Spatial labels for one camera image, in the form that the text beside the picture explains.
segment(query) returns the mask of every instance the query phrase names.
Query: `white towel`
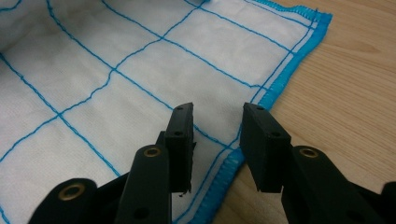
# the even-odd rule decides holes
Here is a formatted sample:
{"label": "white towel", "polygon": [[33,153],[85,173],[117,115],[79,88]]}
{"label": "white towel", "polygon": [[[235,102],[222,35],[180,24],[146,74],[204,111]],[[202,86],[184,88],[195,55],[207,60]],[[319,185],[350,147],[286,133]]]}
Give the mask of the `white towel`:
{"label": "white towel", "polygon": [[172,217],[209,222],[244,160],[244,102],[271,108],[331,18],[265,0],[2,1],[0,223],[70,178],[125,174],[188,102],[192,191]]}

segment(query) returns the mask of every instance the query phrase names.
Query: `blue grid line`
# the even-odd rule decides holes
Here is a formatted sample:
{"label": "blue grid line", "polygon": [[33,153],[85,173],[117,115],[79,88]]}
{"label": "blue grid line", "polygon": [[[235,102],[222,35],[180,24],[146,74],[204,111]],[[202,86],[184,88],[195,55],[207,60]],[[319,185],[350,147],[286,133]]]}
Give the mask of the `blue grid line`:
{"label": "blue grid line", "polygon": [[169,33],[169,30],[165,33],[165,35],[159,35],[159,34],[153,32],[152,30],[150,30],[148,27],[146,27],[146,26],[144,26],[143,24],[141,24],[140,22],[135,21],[134,19],[132,19],[132,18],[126,16],[126,15],[121,14],[121,13],[118,12],[116,9],[114,9],[113,7],[111,7],[105,0],[102,0],[102,3],[103,3],[103,4],[106,6],[106,8],[108,8],[110,11],[112,11],[112,12],[114,12],[115,14],[117,14],[117,15],[123,17],[125,20],[130,21],[130,22],[132,22],[132,23],[134,23],[134,24],[140,26],[140,27],[143,28],[144,30],[150,32],[152,35],[156,35],[157,37],[161,37],[164,41],[166,41],[166,42],[168,42],[168,43],[170,43],[170,44],[173,44],[173,45],[175,45],[175,46],[177,46],[177,47],[179,47],[179,48],[185,50],[186,52],[188,52],[188,53],[191,54],[192,56],[198,58],[199,60],[203,61],[203,62],[206,63],[207,65],[209,65],[209,66],[211,66],[212,68],[216,69],[217,71],[219,71],[220,73],[222,73],[224,76],[229,77],[229,78],[231,78],[231,79],[233,79],[233,80],[235,80],[235,81],[237,81],[237,82],[239,82],[239,83],[241,83],[241,84],[243,84],[243,85],[245,85],[245,86],[247,86],[247,87],[249,87],[249,88],[259,88],[259,87],[260,87],[260,85],[251,85],[251,84],[247,83],[246,81],[243,81],[243,80],[241,80],[241,79],[239,79],[239,78],[237,78],[237,77],[234,77],[233,75],[231,75],[231,74],[225,72],[224,70],[222,70],[222,69],[216,67],[216,66],[215,66],[213,63],[211,63],[210,61],[204,59],[203,57],[201,57],[201,56],[199,56],[198,54],[192,52],[191,50],[185,48],[184,46],[182,46],[182,45],[180,45],[180,44],[178,44],[178,43],[176,43],[176,42],[174,42],[174,41],[172,41],[172,40],[169,40],[169,39],[165,38],[165,36]]}
{"label": "blue grid line", "polygon": [[19,73],[17,70],[15,70],[14,67],[6,60],[4,55],[0,53],[0,59],[6,63],[6,65],[9,67],[9,69],[14,72],[15,75],[17,75],[22,82],[27,85],[42,101],[45,105],[47,105],[55,114],[59,116],[59,118],[64,122],[64,124],[73,131],[81,140],[83,140],[91,149],[92,151],[110,168],[113,173],[116,176],[120,176],[120,173],[114,168],[114,166],[88,141],[87,138],[85,138],[83,135],[81,135],[67,120],[45,99],[45,97],[31,84],[29,83],[24,76]]}
{"label": "blue grid line", "polygon": [[2,217],[2,219],[7,223],[7,224],[10,224],[11,222],[9,222],[9,220],[8,220],[8,218],[7,218],[7,216],[6,216],[6,212],[3,210],[3,208],[1,207],[1,204],[0,204],[0,214],[1,214],[1,217]]}
{"label": "blue grid line", "polygon": [[191,15],[191,13],[192,13],[193,11],[195,11],[196,9],[198,9],[198,7],[194,8],[193,10],[191,10],[189,13],[187,13],[186,16],[184,16],[184,18],[183,18],[181,21],[177,22],[175,25],[173,25],[171,28],[169,28],[168,31],[166,31],[165,34],[163,34],[163,37],[166,37],[166,36],[169,34],[169,32],[171,32],[175,27],[179,26],[183,21],[185,21],[185,20]]}
{"label": "blue grid line", "polygon": [[[150,44],[153,44],[153,43],[158,42],[158,41],[159,41],[159,40],[157,40],[157,41],[152,41],[152,42],[148,43],[148,44],[147,44],[145,47],[143,47],[142,49],[139,49],[139,50],[137,50],[137,51],[135,51],[135,52],[129,54],[129,55],[126,56],[120,63],[117,64],[116,69],[117,69],[123,62],[125,62],[126,59],[128,59],[128,58],[130,58],[131,56],[135,55],[136,53],[138,53],[138,52],[144,50],[144,49],[145,49],[147,46],[149,46]],[[97,91],[103,89],[104,87],[106,87],[106,86],[108,85],[108,83],[109,83],[109,81],[110,81],[110,79],[111,79],[111,74],[112,74],[113,71],[114,71],[114,70],[112,69],[112,70],[108,73],[107,80],[106,80],[105,84],[102,85],[102,86],[100,86],[100,87],[98,87],[98,88],[96,88],[96,89],[90,94],[90,96],[89,96],[88,98],[86,98],[85,100],[82,100],[82,101],[80,101],[80,102],[78,102],[78,103],[76,103],[76,104],[74,104],[74,105],[69,106],[69,107],[66,108],[64,111],[60,112],[59,114],[62,115],[62,114],[64,114],[65,112],[67,112],[67,111],[69,111],[69,110],[72,110],[74,107],[79,106],[79,105],[82,105],[82,104],[84,104],[84,103],[87,103],[89,100],[91,100],[91,98],[93,97],[93,95],[94,95]],[[58,117],[59,117],[59,115],[53,117],[52,119],[49,119],[49,120],[44,121],[44,122],[43,122],[42,124],[40,124],[37,128],[35,128],[34,131],[32,131],[31,133],[28,133],[27,135],[25,135],[24,137],[22,137],[21,139],[19,139],[17,142],[15,142],[14,145],[3,155],[3,157],[0,158],[0,162],[1,162],[3,159],[5,159],[6,156],[7,156],[7,155],[15,148],[15,146],[17,146],[21,141],[23,141],[24,139],[26,139],[26,138],[29,137],[30,135],[36,133],[41,127],[43,127],[44,125],[46,125],[46,124],[52,122],[53,120],[57,119]]]}
{"label": "blue grid line", "polygon": [[[93,57],[97,58],[99,61],[101,61],[102,63],[104,63],[105,65],[107,65],[109,68],[111,68],[112,70],[114,70],[117,74],[119,74],[120,76],[124,77],[125,79],[127,79],[128,81],[130,81],[132,84],[134,84],[137,88],[139,88],[141,91],[145,92],[146,94],[148,94],[149,96],[151,96],[152,98],[154,98],[157,102],[163,104],[165,107],[167,107],[170,110],[173,110],[173,107],[170,106],[168,103],[166,103],[165,101],[161,100],[159,97],[157,97],[156,95],[154,95],[153,93],[151,93],[150,91],[146,90],[145,88],[143,88],[140,84],[138,84],[137,82],[135,82],[134,80],[132,80],[131,78],[127,77],[126,75],[124,75],[122,72],[120,72],[119,70],[117,70],[116,68],[112,67],[109,63],[107,63],[105,60],[103,60],[101,57],[99,57],[98,55],[96,55],[95,53],[93,53],[90,49],[88,49],[86,46],[84,46],[79,40],[77,40],[74,36],[72,36],[67,30],[66,28],[59,22],[59,20],[55,17],[54,13],[53,13],[53,8],[50,4],[50,0],[47,0],[47,5],[48,5],[48,10],[49,10],[49,15],[53,18],[53,20],[55,21],[55,23],[61,28],[61,30],[63,32],[65,32],[72,40],[74,40],[79,46],[81,46],[83,49],[87,50]],[[207,133],[203,133],[203,131],[201,129],[196,129],[199,133],[201,133],[203,136],[207,137],[209,140],[211,140],[212,142],[215,142],[217,144],[221,144],[222,146],[226,145],[224,143],[221,143],[221,141],[213,136],[208,135]]]}
{"label": "blue grid line", "polygon": [[14,148],[23,140],[25,140],[26,138],[30,137],[31,135],[35,134],[39,129],[41,129],[43,126],[45,126],[46,124],[51,123],[53,120],[57,119],[59,117],[59,115],[56,115],[55,117],[48,119],[46,121],[44,121],[43,123],[41,123],[40,125],[38,125],[32,132],[26,134],[24,137],[20,138],[18,141],[16,141],[14,143],[14,145],[12,145],[12,147],[0,158],[0,162],[2,162],[6,156],[14,150]]}
{"label": "blue grid line", "polygon": [[279,17],[285,19],[285,20],[294,21],[294,22],[296,22],[296,23],[298,23],[298,24],[304,26],[305,28],[309,28],[308,25],[305,25],[305,24],[303,24],[302,22],[297,21],[297,20],[295,20],[295,19],[293,19],[293,18],[289,18],[289,17],[286,17],[286,16],[282,16],[282,15],[280,15],[279,13],[274,12],[273,10],[270,10],[270,9],[268,9],[268,8],[265,8],[265,7],[262,7],[262,6],[260,6],[259,4],[250,2],[250,1],[248,1],[248,0],[244,0],[244,1],[247,2],[247,3],[249,3],[249,4],[251,4],[251,5],[253,5],[253,6],[259,7],[259,8],[261,8],[261,9],[265,10],[265,11],[271,12],[271,13],[273,13],[273,14],[275,14],[275,15],[277,15],[277,16],[279,16]]}
{"label": "blue grid line", "polygon": [[[194,7],[198,7],[198,6],[196,6],[195,4],[193,4],[193,3],[191,3],[191,2],[189,2],[189,1],[187,1],[187,0],[184,0],[184,1],[185,1],[186,3],[188,3],[188,4],[192,5],[192,6],[194,6]],[[242,28],[242,29],[244,29],[244,30],[247,30],[247,31],[249,31],[249,32],[251,32],[251,33],[253,33],[253,34],[255,34],[255,35],[261,36],[261,37],[263,37],[264,39],[267,39],[267,40],[269,40],[270,42],[276,44],[278,47],[284,49],[285,51],[290,52],[290,49],[286,48],[284,45],[278,43],[277,41],[275,41],[273,38],[271,38],[271,37],[269,37],[269,36],[262,35],[262,34],[260,34],[259,32],[254,31],[254,30],[252,30],[252,29],[250,29],[250,28],[247,28],[246,26],[244,26],[244,25],[242,25],[242,24],[239,24],[239,23],[236,22],[236,21],[232,21],[232,20],[230,20],[230,19],[228,19],[228,18],[226,18],[226,17],[223,17],[223,16],[221,16],[220,14],[218,14],[218,13],[216,13],[216,12],[207,10],[207,9],[205,9],[205,8],[202,8],[202,7],[198,7],[198,8],[201,9],[202,11],[204,11],[204,12],[207,12],[207,13],[209,13],[209,14],[212,14],[212,15],[217,16],[217,17],[219,17],[219,18],[222,19],[222,20],[228,21],[228,22],[230,22],[230,23],[232,23],[232,24],[238,26],[239,28]]]}
{"label": "blue grid line", "polygon": [[18,2],[13,7],[0,7],[0,12],[14,10],[15,8],[17,8],[20,5],[21,1],[22,0],[18,0]]}

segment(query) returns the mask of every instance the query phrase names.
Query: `blue stitched edge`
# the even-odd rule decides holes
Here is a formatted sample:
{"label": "blue stitched edge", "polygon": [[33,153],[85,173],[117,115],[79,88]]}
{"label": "blue stitched edge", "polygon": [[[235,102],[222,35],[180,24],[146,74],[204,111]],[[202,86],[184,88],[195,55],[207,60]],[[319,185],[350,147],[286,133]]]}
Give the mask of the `blue stitched edge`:
{"label": "blue stitched edge", "polygon": [[221,205],[236,171],[245,160],[240,149],[231,152],[220,166],[218,173],[206,192],[204,199],[189,223],[210,223]]}
{"label": "blue stitched edge", "polygon": [[253,1],[267,5],[268,7],[271,7],[277,11],[297,13],[309,21],[315,21],[316,18],[316,11],[309,7],[305,7],[305,6],[282,7],[280,4],[269,0],[253,0]]}
{"label": "blue stitched edge", "polygon": [[[318,21],[317,29],[311,35],[309,40],[304,44],[304,46],[300,48],[300,50],[290,60],[290,62],[280,73],[278,78],[272,83],[270,90],[267,93],[265,93],[264,96],[260,99],[259,105],[267,109],[272,108],[276,98],[286,88],[286,85],[289,82],[291,75],[298,67],[302,59],[321,42],[321,40],[327,33],[327,28],[332,20],[332,15],[327,13],[318,13],[317,11],[314,11],[312,9],[309,9],[307,11],[314,12],[313,15],[309,15],[309,16],[311,18],[311,21]],[[242,154],[241,150],[237,149],[233,151],[233,153],[231,153],[223,161],[223,164],[220,166],[219,171],[216,173],[215,179],[211,183],[208,192],[206,193],[205,197],[202,199],[201,203],[198,205],[198,209],[189,223],[208,223],[213,219],[227,192],[227,189],[230,187],[231,183],[233,182],[233,177],[236,171],[244,161],[243,155],[235,156],[237,155],[236,154],[237,152]],[[235,167],[230,166],[229,165],[230,162],[235,162]]]}
{"label": "blue stitched edge", "polygon": [[277,15],[277,16],[279,16],[279,17],[285,19],[285,20],[296,22],[296,23],[298,23],[298,24],[304,26],[305,28],[308,28],[307,25],[303,24],[303,23],[300,22],[300,21],[297,21],[297,20],[295,20],[295,19],[293,19],[293,18],[289,18],[289,17],[283,16],[283,15],[280,15],[279,13],[276,13],[276,12],[274,12],[273,10],[270,10],[270,9],[268,9],[268,8],[266,8],[266,7],[262,7],[262,6],[260,6],[259,4],[253,3],[253,2],[257,2],[256,0],[250,0],[250,1],[244,0],[244,1],[247,2],[247,3],[249,3],[249,4],[251,4],[251,5],[253,5],[253,6],[259,7],[259,8],[261,8],[261,9],[265,10],[265,11],[271,12],[271,13],[273,13],[273,14],[275,14],[275,15]]}
{"label": "blue stitched edge", "polygon": [[265,94],[259,101],[259,105],[264,108],[271,109],[275,100],[285,90],[291,75],[297,69],[300,62],[308,55],[323,39],[327,33],[327,28],[332,21],[332,15],[321,13],[317,16],[318,26],[315,32],[311,35],[309,40],[300,48],[297,54],[286,65],[279,77],[272,83],[269,88],[268,94]]}
{"label": "blue stitched edge", "polygon": [[222,150],[218,153],[218,155],[216,155],[215,159],[214,159],[214,160],[212,161],[212,163],[210,164],[209,169],[206,171],[205,177],[204,177],[204,179],[202,180],[201,185],[199,186],[199,188],[198,188],[197,192],[195,193],[194,197],[192,198],[192,200],[191,200],[191,202],[190,202],[190,204],[189,204],[189,207],[188,207],[181,215],[179,215],[179,216],[174,220],[175,223],[179,222],[184,216],[186,216],[186,215],[190,212],[190,210],[192,209],[193,204],[195,203],[195,200],[197,199],[197,197],[198,197],[199,194],[201,193],[201,191],[202,191],[202,189],[203,189],[203,187],[204,187],[204,184],[205,184],[206,180],[209,178],[210,172],[212,171],[213,167],[215,166],[216,162],[218,161],[220,155],[221,155],[224,151],[229,150],[229,149],[232,149],[231,146],[239,139],[239,136],[240,136],[241,131],[242,131],[242,125],[239,126],[238,133],[237,133],[235,139],[234,139],[228,146],[225,146],[224,149],[222,149]]}
{"label": "blue stitched edge", "polygon": [[0,12],[14,10],[15,8],[17,8],[20,5],[21,1],[22,0],[18,0],[18,2],[13,7],[0,7]]}

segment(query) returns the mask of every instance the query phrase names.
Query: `wood grain surface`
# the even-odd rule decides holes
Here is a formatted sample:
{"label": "wood grain surface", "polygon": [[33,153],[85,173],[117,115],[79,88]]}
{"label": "wood grain surface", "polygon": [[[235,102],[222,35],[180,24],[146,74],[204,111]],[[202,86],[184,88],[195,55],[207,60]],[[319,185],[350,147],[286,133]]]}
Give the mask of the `wood grain surface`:
{"label": "wood grain surface", "polygon": [[[276,0],[333,14],[323,42],[272,109],[292,143],[327,154],[375,192],[396,181],[396,1]],[[256,191],[243,165],[214,223],[287,223],[280,194]]]}

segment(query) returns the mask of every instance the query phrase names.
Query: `black plastic part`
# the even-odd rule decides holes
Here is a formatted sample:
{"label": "black plastic part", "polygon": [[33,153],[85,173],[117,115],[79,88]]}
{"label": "black plastic part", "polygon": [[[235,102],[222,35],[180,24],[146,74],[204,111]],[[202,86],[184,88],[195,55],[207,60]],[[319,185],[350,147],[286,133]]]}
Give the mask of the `black plastic part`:
{"label": "black plastic part", "polygon": [[122,175],[100,187],[93,200],[95,212],[92,220],[99,223],[113,223],[119,209],[120,197],[124,190],[129,173]]}
{"label": "black plastic part", "polygon": [[385,223],[313,147],[290,148],[282,203],[289,223]]}
{"label": "black plastic part", "polygon": [[381,192],[384,217],[388,223],[396,223],[396,182],[387,183]]}
{"label": "black plastic part", "polygon": [[70,179],[55,187],[37,207],[29,223],[89,223],[96,184],[90,179]]}
{"label": "black plastic part", "polygon": [[136,152],[114,223],[171,223],[169,155],[161,145]]}
{"label": "black plastic part", "polygon": [[157,142],[155,142],[155,145],[165,146],[165,131],[160,132],[157,138]]}
{"label": "black plastic part", "polygon": [[245,103],[240,146],[258,190],[282,190],[282,174],[290,139],[267,110]]}
{"label": "black plastic part", "polygon": [[172,192],[191,191],[193,143],[193,104],[177,106],[169,120],[168,127],[157,142],[164,142],[169,150],[170,190]]}

